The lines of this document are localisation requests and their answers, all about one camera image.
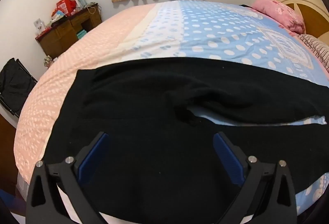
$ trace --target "metal screw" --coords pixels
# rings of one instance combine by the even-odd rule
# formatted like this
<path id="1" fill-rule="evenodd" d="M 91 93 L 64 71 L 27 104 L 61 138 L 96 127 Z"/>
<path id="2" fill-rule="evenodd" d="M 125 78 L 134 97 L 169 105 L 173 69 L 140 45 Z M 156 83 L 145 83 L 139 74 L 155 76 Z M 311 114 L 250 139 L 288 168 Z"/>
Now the metal screw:
<path id="1" fill-rule="evenodd" d="M 284 160 L 280 160 L 279 165 L 282 166 L 282 167 L 285 167 L 287 165 L 287 162 L 284 161 Z"/>
<path id="2" fill-rule="evenodd" d="M 251 156 L 248 157 L 248 161 L 249 161 L 250 163 L 256 163 L 256 162 L 257 162 L 257 157 L 251 155 Z"/>
<path id="3" fill-rule="evenodd" d="M 42 167 L 42 165 L 43 165 L 43 161 L 38 161 L 38 162 L 36 162 L 36 167 L 37 168 L 40 168 L 40 167 Z"/>
<path id="4" fill-rule="evenodd" d="M 71 163 L 73 163 L 73 161 L 74 161 L 74 158 L 72 156 L 65 158 L 65 163 L 71 164 Z"/>

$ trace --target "bedsheet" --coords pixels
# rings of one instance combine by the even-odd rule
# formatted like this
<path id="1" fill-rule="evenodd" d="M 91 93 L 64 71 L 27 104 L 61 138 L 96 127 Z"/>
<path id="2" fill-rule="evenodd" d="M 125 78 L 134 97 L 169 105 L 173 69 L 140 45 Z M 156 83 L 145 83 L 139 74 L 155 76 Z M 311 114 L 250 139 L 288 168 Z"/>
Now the bedsheet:
<path id="1" fill-rule="evenodd" d="M 34 164 L 44 154 L 78 69 L 164 57 L 239 62 L 329 86 L 328 72 L 294 33 L 250 8 L 203 1 L 132 7 L 102 23 L 62 54 L 30 93 L 14 143 L 16 165 L 24 180 L 29 183 Z M 218 124 L 249 125 L 202 108 L 190 109 Z M 323 116 L 313 116 L 283 125 L 311 123 L 326 124 L 326 121 Z M 299 214 L 324 193 L 328 180 L 329 173 L 296 195 Z"/>

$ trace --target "wooden door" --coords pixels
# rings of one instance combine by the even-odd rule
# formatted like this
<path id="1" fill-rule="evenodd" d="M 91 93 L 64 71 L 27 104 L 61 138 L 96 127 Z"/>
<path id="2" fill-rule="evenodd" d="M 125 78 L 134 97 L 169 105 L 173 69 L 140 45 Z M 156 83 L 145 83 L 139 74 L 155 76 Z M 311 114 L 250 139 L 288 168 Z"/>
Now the wooden door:
<path id="1" fill-rule="evenodd" d="M 14 157 L 16 129 L 0 115 L 0 189 L 15 195 L 18 169 Z"/>

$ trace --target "blue gripper pad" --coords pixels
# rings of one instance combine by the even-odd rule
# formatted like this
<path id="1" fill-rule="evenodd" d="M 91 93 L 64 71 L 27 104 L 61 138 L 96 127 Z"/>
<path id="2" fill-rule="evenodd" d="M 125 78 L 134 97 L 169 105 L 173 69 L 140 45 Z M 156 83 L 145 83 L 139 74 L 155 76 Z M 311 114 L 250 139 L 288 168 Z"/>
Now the blue gripper pad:
<path id="1" fill-rule="evenodd" d="M 238 153 L 234 153 L 238 147 L 234 146 L 222 132 L 213 136 L 213 147 L 232 183 L 242 186 L 245 181 L 247 164 L 246 156 L 241 149 L 239 148 Z"/>
<path id="2" fill-rule="evenodd" d="M 100 132 L 90 145 L 80 150 L 74 164 L 74 172 L 79 185 L 89 182 L 108 148 L 109 136 L 104 132 Z"/>

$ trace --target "red box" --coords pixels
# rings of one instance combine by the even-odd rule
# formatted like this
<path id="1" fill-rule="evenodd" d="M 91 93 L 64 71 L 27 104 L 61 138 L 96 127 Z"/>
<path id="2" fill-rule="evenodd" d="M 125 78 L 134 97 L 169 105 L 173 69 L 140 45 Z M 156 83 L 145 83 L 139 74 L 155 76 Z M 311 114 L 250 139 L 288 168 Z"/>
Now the red box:
<path id="1" fill-rule="evenodd" d="M 57 3 L 57 8 L 61 10 L 66 16 L 71 16 L 71 13 L 76 8 L 76 1 L 71 0 L 60 0 Z"/>

